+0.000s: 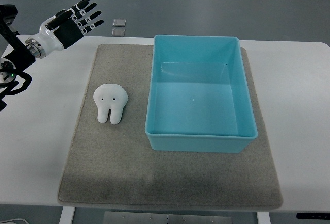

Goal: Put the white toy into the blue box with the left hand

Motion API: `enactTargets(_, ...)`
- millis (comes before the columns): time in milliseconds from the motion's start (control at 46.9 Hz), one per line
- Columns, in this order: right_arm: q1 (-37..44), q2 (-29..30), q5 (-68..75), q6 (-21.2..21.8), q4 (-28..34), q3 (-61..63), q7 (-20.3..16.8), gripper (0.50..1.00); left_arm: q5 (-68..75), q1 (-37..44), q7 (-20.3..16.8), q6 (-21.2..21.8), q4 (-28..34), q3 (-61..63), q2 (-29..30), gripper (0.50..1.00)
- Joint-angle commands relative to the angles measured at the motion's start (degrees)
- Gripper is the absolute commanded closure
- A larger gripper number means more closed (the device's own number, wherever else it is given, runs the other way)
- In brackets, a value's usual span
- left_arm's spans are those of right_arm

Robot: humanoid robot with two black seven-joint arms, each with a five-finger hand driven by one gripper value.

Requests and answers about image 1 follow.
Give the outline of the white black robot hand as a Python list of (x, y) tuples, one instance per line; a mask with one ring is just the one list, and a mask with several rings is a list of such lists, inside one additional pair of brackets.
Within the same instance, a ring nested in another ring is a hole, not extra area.
[[(98, 20), (94, 24), (88, 25), (81, 30), (79, 29), (78, 26), (87, 25), (101, 14), (101, 11), (97, 11), (88, 17), (83, 17), (97, 6), (97, 3), (87, 6), (89, 1), (81, 0), (59, 16), (53, 16), (44, 21), (39, 28), (39, 32), (34, 34), (35, 47), (41, 53), (61, 51), (80, 40), (83, 34), (89, 33), (102, 25), (104, 20)], [(71, 12), (77, 13), (71, 18)]]

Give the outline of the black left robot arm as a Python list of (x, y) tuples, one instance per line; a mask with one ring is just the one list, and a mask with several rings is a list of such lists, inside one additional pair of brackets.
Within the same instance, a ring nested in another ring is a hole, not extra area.
[(19, 94), (29, 87), (32, 76), (25, 70), (38, 58), (69, 48), (102, 25), (104, 21), (96, 19), (101, 12), (91, 13), (96, 6), (90, 0), (81, 0), (44, 21), (37, 34), (22, 42), (12, 27), (18, 13), (16, 6), (1, 5), (1, 36), (12, 47), (12, 51), (1, 58), (1, 98)]

